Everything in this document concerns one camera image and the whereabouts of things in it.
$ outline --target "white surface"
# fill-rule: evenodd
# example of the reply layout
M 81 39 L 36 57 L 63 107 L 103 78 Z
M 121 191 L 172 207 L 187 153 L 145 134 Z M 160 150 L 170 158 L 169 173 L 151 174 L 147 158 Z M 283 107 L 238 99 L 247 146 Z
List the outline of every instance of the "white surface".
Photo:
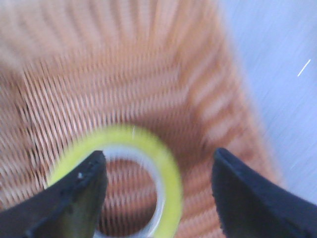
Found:
M 317 1 L 221 4 L 286 186 L 317 204 Z

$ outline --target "orange wicker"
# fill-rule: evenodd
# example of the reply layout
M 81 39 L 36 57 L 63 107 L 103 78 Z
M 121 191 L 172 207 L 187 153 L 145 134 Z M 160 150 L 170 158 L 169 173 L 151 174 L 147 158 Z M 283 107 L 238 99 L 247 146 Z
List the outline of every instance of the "orange wicker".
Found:
M 212 0 L 1 1 L 0 109 L 0 210 L 41 191 L 72 140 L 114 123 L 148 128 L 177 158 L 177 238 L 224 237 L 215 147 L 275 180 Z M 100 229 L 130 234 L 153 213 L 154 185 L 137 165 L 108 172 Z

